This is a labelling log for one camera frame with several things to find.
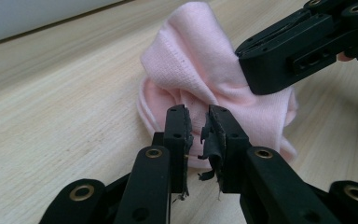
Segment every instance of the cloth fold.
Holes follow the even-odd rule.
[[[210,167],[202,155],[200,131],[208,105],[231,111],[253,146],[270,147],[290,161],[295,149],[282,136],[296,116],[292,87],[271,95],[253,95],[230,41],[206,3],[190,2],[164,22],[141,57],[146,77],[137,102],[150,134],[162,132],[168,108],[184,104],[190,112],[194,143],[189,166]]]

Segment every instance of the pink towel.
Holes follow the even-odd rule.
[[[231,111],[254,146],[270,147],[290,161],[295,149],[282,136],[296,116],[293,88],[253,95],[230,41],[206,3],[177,8],[162,25],[156,39],[141,58],[147,77],[142,81],[138,110],[150,134],[162,132],[166,111],[185,105],[192,120],[194,143],[189,166],[207,168],[200,131],[208,105]]]

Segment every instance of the wood grain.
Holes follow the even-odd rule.
[[[36,223],[67,184],[109,184],[131,170],[151,140],[135,105],[139,57],[185,2],[131,1],[0,44],[0,223]],[[304,4],[208,2],[234,48]],[[358,62],[335,63],[296,94],[291,165],[321,189],[358,181]],[[244,223],[239,196],[219,195],[199,172],[190,169],[190,197],[172,205],[172,223]]]

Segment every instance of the pink fabric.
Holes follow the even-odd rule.
[[[141,58],[147,73],[141,83],[138,110],[150,134],[161,132],[166,111],[184,104],[190,111],[194,143],[189,166],[206,168],[200,131],[208,105],[231,111],[254,146],[270,147],[290,161],[295,149],[282,136],[296,115],[292,88],[256,96],[249,89],[237,56],[208,4],[187,3],[165,21]]]

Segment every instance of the wooden surface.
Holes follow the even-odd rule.
[[[138,0],[0,44],[0,223],[37,223],[80,178],[109,184],[150,144],[135,102],[139,57],[186,1]],[[303,1],[208,1],[236,48]],[[285,135],[291,164],[327,190],[358,181],[358,62],[335,63],[296,84],[300,108]],[[190,169],[190,197],[172,223],[244,223],[238,195],[219,195]]]

